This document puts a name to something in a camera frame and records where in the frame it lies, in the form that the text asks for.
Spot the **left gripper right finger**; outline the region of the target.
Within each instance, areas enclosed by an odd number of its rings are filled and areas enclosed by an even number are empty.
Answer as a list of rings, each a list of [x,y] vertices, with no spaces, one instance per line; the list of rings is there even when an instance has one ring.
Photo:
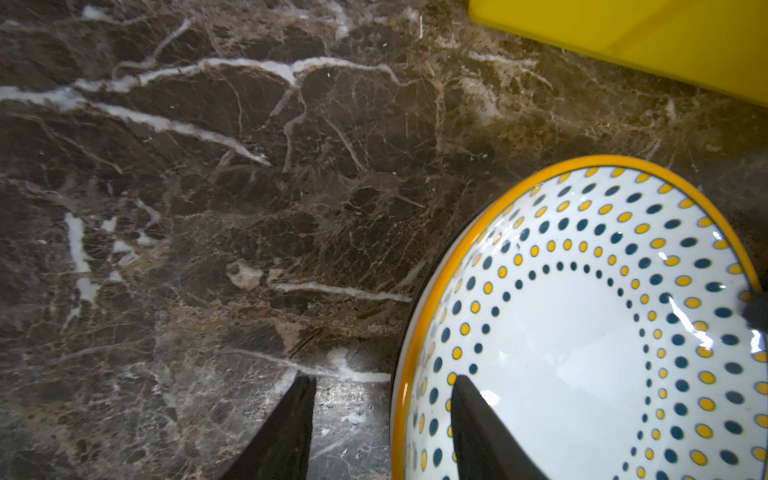
[[[460,479],[546,479],[470,378],[457,377],[451,402]]]

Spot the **dotted yellow rim plate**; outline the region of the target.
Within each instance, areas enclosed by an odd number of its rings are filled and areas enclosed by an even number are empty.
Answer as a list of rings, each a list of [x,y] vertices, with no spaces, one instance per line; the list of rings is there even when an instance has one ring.
[[[643,160],[525,179],[439,257],[406,324],[390,413],[396,479],[459,477],[470,380],[552,479],[763,479],[767,295],[717,208]]]

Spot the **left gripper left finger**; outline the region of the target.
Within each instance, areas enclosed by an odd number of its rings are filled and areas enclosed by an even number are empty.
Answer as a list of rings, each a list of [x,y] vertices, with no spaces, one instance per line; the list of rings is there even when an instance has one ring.
[[[298,376],[220,479],[305,479],[317,381]]]

